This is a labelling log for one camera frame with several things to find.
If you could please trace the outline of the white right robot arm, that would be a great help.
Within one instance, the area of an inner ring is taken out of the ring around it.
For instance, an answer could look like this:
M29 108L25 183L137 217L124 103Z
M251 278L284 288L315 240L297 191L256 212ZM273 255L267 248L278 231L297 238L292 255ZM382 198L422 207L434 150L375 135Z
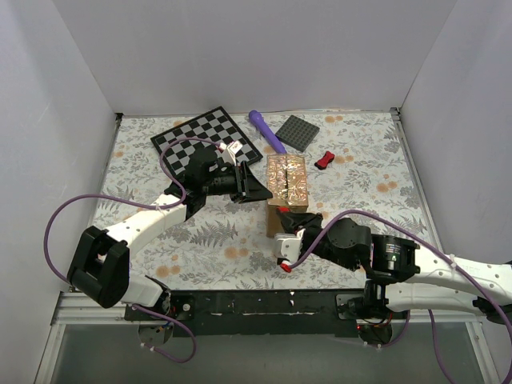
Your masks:
M340 300L345 318L388 318L408 310L454 310L503 324L511 320L511 264L443 254L410 235L374 234L350 217L322 223L321 214L276 209L283 232L274 253L286 272L313 254L348 270L363 269L358 296Z

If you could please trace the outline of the red black knife cap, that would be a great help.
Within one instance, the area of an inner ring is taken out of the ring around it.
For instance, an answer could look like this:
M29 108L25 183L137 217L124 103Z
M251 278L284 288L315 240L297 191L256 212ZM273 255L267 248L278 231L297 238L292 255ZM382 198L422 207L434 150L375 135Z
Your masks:
M335 159L335 154L330 151L326 151L324 155L316 161L314 166L319 170L325 170L329 164Z

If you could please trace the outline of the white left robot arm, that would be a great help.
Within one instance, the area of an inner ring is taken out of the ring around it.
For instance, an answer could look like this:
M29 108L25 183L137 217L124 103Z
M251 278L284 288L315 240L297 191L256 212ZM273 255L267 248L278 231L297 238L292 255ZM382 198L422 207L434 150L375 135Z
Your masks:
M171 311L170 289L132 271L137 253L173 226L192 218L209 196L227 195L232 202L259 202L272 193L246 162L225 162L211 148L196 150L176 181L148 210L104 230L91 226L80 237L67 272L69 283L103 308L119 302L142 306L154 320Z

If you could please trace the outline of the red black utility knife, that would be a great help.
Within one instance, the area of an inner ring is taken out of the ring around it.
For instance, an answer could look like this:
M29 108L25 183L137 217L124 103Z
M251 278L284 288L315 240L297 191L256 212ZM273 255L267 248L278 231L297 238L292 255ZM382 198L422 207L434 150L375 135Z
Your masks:
M290 209L288 207L285 207L285 206L278 206L276 208L276 213L278 215L288 214L289 212L290 212Z

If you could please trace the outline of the brown taped cardboard box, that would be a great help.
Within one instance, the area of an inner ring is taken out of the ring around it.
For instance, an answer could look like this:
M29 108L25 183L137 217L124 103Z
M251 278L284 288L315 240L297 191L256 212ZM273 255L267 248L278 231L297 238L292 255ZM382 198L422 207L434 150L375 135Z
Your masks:
M284 206L295 213L309 208L306 161L297 154L271 154L267 157L267 189L273 194L266 204L266 236L282 233L276 208Z

